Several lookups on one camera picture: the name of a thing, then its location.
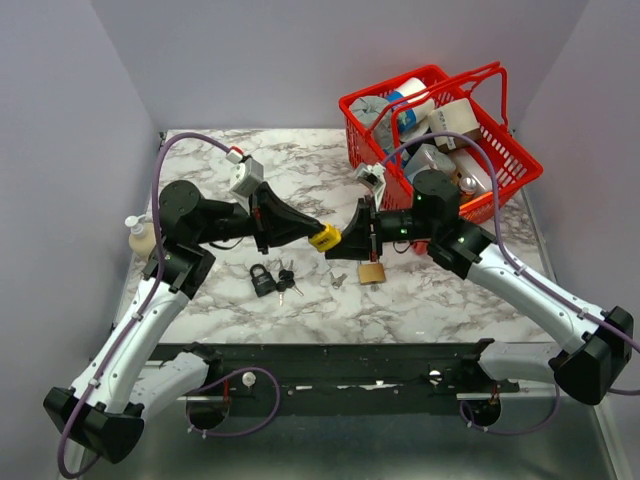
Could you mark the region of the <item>yellow black padlock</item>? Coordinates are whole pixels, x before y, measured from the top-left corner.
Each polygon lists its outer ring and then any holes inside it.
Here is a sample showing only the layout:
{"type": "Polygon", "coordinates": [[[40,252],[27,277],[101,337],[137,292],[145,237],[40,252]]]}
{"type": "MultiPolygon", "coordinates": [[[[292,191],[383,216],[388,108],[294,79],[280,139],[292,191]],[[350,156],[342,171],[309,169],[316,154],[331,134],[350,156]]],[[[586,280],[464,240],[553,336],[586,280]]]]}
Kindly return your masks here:
{"type": "Polygon", "coordinates": [[[308,242],[318,252],[323,253],[341,242],[341,232],[335,226],[325,223],[324,229],[308,238],[308,242]]]}

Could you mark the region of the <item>brass padlock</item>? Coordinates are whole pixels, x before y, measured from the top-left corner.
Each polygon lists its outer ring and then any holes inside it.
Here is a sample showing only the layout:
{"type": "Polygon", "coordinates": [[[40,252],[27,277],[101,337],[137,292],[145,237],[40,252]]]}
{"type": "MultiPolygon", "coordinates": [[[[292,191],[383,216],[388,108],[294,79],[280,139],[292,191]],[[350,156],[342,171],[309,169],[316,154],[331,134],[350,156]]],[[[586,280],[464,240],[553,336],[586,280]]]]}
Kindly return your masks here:
{"type": "Polygon", "coordinates": [[[361,285],[375,285],[386,282],[384,265],[380,262],[360,262],[357,267],[361,285]]]}

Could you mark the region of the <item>small silver key pair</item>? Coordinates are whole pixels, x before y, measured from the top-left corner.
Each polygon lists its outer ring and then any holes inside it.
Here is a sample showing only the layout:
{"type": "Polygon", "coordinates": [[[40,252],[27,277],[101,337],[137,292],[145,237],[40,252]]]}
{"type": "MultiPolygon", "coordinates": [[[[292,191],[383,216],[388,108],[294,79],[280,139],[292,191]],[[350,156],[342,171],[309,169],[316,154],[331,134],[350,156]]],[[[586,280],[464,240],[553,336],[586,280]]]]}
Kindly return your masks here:
{"type": "Polygon", "coordinates": [[[333,289],[336,289],[336,290],[339,290],[342,287],[344,281],[347,278],[346,273],[336,276],[333,271],[330,271],[329,275],[330,275],[330,285],[333,289]]]}

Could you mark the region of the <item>black key bunch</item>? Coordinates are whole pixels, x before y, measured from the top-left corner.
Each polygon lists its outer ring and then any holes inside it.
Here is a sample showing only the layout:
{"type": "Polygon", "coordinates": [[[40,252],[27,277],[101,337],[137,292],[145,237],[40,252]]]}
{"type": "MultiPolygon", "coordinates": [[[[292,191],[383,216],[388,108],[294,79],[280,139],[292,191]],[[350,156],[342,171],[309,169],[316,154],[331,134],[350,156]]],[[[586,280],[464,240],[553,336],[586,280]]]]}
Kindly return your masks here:
{"type": "Polygon", "coordinates": [[[296,285],[293,261],[291,261],[288,266],[286,266],[283,261],[280,261],[278,281],[276,282],[276,291],[278,292],[280,307],[284,305],[284,296],[287,290],[292,290],[301,297],[304,296],[304,293],[296,285]]]}

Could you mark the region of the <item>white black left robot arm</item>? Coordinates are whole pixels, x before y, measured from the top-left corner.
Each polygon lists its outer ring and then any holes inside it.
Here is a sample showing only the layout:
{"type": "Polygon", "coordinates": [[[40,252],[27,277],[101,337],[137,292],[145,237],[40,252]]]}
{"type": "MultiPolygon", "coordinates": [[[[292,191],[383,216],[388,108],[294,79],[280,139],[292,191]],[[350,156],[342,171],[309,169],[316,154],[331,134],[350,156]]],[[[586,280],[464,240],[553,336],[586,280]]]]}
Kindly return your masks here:
{"type": "Polygon", "coordinates": [[[192,348],[155,376],[139,375],[164,332],[194,298],[215,262],[206,245],[252,237],[260,252],[307,237],[317,248],[334,230],[284,203],[260,183],[238,203],[208,200],[186,180],[159,195],[153,213],[160,240],[124,318],[68,388],[54,387],[44,408],[65,440],[116,464],[140,440],[145,423],[185,393],[214,393],[222,380],[211,356],[192,348]]]}

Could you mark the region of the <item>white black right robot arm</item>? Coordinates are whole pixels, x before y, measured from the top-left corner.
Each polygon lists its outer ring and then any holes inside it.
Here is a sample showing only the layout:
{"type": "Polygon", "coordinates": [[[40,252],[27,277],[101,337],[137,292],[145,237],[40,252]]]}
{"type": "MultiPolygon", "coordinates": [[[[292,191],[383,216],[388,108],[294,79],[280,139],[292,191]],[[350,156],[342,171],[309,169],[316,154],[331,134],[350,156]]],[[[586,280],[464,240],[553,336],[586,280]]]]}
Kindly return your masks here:
{"type": "Polygon", "coordinates": [[[441,171],[426,170],[413,183],[408,209],[378,211],[370,197],[329,249],[328,259],[376,260],[386,243],[424,240],[441,268],[511,304],[552,337],[542,345],[490,342],[460,367],[460,379],[480,392],[494,381],[557,384],[573,399],[597,405],[631,358],[633,317],[580,300],[518,261],[494,234],[459,214],[460,192],[441,171]]]}

